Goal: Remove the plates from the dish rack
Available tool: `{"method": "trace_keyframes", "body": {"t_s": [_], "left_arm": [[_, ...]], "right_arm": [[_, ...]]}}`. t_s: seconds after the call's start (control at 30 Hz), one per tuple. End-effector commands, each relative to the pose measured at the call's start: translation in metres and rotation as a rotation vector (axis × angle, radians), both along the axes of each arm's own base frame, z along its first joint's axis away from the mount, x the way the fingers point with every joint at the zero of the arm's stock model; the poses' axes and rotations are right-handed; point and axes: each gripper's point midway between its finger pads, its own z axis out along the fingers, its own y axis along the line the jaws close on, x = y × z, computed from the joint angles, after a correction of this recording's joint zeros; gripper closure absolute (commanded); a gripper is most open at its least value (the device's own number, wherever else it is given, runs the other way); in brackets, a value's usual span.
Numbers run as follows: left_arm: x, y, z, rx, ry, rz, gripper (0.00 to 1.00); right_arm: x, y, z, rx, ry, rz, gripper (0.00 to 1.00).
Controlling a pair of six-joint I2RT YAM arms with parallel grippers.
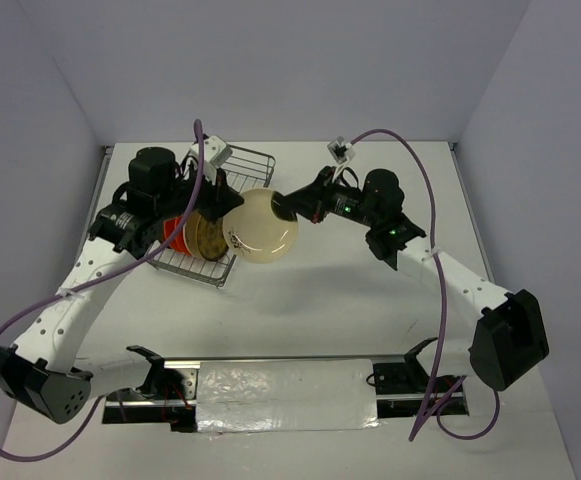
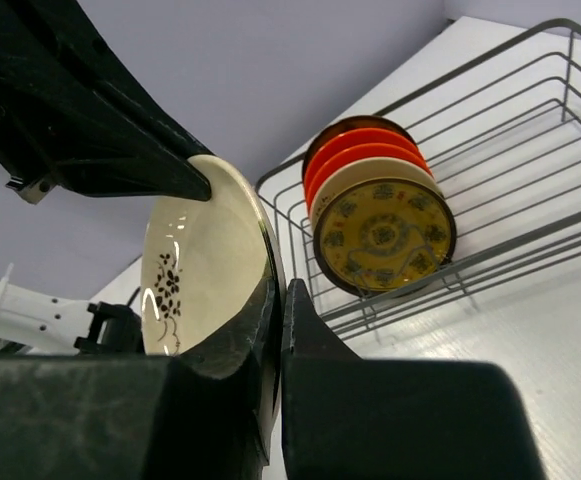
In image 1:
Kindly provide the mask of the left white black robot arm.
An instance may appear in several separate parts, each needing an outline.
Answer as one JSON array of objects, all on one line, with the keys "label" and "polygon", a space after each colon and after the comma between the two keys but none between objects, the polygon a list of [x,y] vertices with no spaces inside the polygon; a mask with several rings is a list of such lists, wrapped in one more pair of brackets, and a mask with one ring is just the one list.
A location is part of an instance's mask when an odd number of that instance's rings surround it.
[{"label": "left white black robot arm", "polygon": [[194,143],[181,160],[164,147],[136,152],[57,293],[30,307],[33,323],[0,346],[0,387],[7,396],[65,424],[91,398],[125,387],[146,399],[163,392],[164,360],[144,347],[104,360],[80,360],[77,353],[124,278],[163,251],[165,222],[187,224],[194,214],[219,220],[243,203],[223,168],[232,154],[217,137]]}]

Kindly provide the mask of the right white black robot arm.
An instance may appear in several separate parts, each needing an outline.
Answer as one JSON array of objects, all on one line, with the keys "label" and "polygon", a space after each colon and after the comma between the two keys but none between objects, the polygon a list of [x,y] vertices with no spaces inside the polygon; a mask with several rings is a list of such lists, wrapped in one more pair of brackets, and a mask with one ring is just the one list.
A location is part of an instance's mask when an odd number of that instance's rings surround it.
[{"label": "right white black robot arm", "polygon": [[537,298],[512,293],[480,277],[437,250],[431,232],[404,213],[405,194],[397,176],[370,171],[361,187],[339,183],[331,167],[309,185],[272,197],[273,211],[285,220],[303,217],[314,224],[333,214],[367,227],[365,241],[374,257],[428,287],[444,291],[449,306],[474,329],[468,348],[472,372],[502,392],[549,354]]}]

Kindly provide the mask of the yellow patterned plate brown rim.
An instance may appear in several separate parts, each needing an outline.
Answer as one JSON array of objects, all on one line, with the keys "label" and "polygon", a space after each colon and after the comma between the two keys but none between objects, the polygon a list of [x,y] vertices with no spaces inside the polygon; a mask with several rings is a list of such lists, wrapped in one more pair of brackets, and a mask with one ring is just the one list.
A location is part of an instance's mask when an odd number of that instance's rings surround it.
[{"label": "yellow patterned plate brown rim", "polygon": [[194,240],[198,256],[203,260],[217,262],[223,258],[228,251],[223,236],[223,219],[210,221],[199,216]]}]

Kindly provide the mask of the cream plate with black patch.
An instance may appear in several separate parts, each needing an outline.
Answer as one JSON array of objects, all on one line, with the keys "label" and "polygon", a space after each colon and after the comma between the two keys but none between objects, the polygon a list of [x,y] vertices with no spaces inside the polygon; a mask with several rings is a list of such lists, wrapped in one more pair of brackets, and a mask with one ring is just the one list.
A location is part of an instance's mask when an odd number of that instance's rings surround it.
[{"label": "cream plate with black patch", "polygon": [[229,249],[250,263],[279,260],[298,238],[296,215],[281,205],[281,195],[271,189],[251,189],[241,197],[244,202],[222,220],[222,233]]}]

